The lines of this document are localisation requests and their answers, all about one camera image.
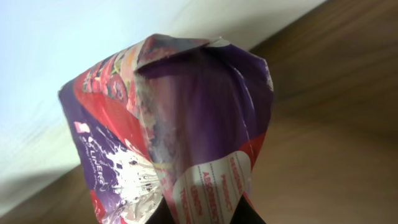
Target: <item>white surface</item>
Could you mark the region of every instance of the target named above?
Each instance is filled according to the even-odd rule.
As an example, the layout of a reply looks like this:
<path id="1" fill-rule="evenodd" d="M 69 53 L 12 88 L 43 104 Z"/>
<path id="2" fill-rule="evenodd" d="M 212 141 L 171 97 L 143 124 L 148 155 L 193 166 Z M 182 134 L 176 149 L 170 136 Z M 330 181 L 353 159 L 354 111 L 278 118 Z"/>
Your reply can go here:
<path id="1" fill-rule="evenodd" d="M 155 32 L 248 49 L 321 2 L 1 1 L 0 216 L 79 163 L 57 100 L 65 82 Z"/>

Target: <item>food package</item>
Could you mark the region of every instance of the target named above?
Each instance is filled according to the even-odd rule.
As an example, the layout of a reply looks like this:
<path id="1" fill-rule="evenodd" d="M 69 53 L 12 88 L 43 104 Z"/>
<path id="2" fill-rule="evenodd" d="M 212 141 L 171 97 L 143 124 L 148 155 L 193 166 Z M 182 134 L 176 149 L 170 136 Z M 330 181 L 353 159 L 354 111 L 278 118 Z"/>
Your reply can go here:
<path id="1" fill-rule="evenodd" d="M 266 61 L 218 39 L 152 35 L 59 92 L 100 223 L 229 223 L 271 116 Z"/>

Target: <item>wooden table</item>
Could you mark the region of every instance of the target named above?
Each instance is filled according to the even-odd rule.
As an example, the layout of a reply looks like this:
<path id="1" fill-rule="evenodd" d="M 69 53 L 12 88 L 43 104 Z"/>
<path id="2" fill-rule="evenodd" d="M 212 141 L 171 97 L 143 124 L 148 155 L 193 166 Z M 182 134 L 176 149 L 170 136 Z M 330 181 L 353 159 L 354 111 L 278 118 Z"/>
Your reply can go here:
<path id="1" fill-rule="evenodd" d="M 253 172 L 267 223 L 398 222 L 398 1 L 334 0 L 253 50 L 277 103 Z M 96 223 L 80 167 L 0 223 Z"/>

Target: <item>white wall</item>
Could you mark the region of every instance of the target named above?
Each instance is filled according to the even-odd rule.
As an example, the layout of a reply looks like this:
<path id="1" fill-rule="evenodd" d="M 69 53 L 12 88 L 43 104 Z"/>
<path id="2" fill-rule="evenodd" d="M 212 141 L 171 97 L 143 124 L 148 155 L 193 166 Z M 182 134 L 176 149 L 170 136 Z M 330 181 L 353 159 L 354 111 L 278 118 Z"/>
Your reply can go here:
<path id="1" fill-rule="evenodd" d="M 79 163 L 57 100 L 65 82 L 155 32 L 249 49 L 322 1 L 1 1 L 0 216 Z"/>

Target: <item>wood grain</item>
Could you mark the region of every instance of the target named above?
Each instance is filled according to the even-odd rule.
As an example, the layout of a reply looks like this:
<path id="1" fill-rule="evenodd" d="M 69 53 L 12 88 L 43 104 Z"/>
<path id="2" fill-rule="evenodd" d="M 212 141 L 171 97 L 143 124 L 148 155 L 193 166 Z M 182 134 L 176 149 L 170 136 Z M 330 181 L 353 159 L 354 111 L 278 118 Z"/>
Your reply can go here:
<path id="1" fill-rule="evenodd" d="M 253 52 L 274 105 L 253 172 L 267 223 L 397 223 L 398 1 L 329 1 Z M 78 167 L 0 223 L 96 223 Z"/>

